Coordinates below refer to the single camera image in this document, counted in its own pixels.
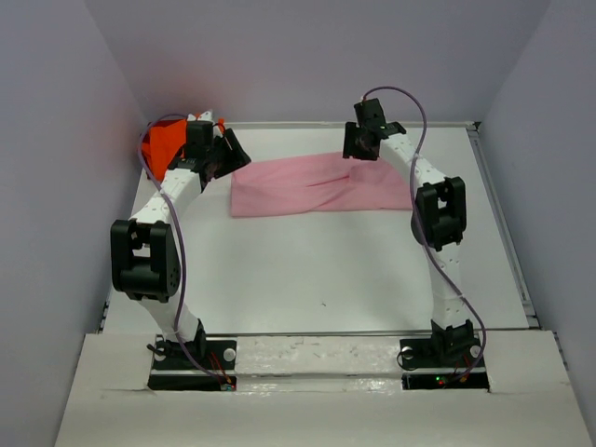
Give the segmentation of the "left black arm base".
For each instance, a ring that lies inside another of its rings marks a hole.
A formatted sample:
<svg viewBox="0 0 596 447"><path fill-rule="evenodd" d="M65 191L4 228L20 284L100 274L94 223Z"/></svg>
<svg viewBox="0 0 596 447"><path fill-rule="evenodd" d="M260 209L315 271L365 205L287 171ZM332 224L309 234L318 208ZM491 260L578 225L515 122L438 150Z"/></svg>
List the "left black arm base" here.
<svg viewBox="0 0 596 447"><path fill-rule="evenodd" d="M148 387L154 391L233 392L237 390L237 339L208 337L201 358L190 346L191 361L174 343L157 336L146 348L152 353Z"/></svg>

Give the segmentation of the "pink t shirt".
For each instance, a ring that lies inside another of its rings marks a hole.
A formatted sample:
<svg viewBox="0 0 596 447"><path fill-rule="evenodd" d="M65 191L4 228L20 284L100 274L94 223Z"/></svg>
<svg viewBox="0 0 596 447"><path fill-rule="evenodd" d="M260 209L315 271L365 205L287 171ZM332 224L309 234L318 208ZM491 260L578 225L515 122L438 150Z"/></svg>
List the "pink t shirt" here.
<svg viewBox="0 0 596 447"><path fill-rule="evenodd" d="M407 183L382 159L295 156L253 162L232 174L234 218L411 208Z"/></svg>

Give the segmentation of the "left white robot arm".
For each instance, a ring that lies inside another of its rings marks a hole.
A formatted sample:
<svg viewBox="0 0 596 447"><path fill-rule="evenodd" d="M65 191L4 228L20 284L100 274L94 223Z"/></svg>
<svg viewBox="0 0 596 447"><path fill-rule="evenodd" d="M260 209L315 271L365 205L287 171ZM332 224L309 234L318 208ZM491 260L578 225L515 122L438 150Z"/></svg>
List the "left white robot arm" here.
<svg viewBox="0 0 596 447"><path fill-rule="evenodd" d="M184 302L188 271L180 218L211 181L248 166L251 158L234 131L211 112L171 114L169 119L183 124L183 142L162 178L145 156L139 157L156 191L139 211L110 228L112 282L161 330L162 342L151 347L155 354L201 370L207 335Z"/></svg>

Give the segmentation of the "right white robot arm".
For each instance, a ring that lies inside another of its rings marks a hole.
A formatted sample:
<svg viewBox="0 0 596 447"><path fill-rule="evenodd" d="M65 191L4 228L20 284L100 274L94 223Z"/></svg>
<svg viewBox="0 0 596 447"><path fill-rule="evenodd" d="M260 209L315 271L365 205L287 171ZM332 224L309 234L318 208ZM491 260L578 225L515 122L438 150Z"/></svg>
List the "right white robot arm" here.
<svg viewBox="0 0 596 447"><path fill-rule="evenodd" d="M345 158L382 159L407 181L412 203L411 228L426 253L433 298L431 334L406 339L397 362L406 372L418 369L473 368L481 360L485 329L461 289L460 245L467 229L467 191L460 177L449 177L411 144L398 122L386 120L377 99L361 99L356 119L345 125Z"/></svg>

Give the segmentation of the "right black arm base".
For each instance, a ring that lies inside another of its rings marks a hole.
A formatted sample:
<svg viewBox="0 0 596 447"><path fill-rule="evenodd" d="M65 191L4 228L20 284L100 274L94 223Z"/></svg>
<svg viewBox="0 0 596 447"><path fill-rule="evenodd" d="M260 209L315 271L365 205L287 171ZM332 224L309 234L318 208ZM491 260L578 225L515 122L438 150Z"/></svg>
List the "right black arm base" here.
<svg viewBox="0 0 596 447"><path fill-rule="evenodd" d="M468 370L480 353L475 341L454 359L439 359L428 338L400 340L396 362L402 370L401 385L406 391L447 389L490 389L484 359Z"/></svg>

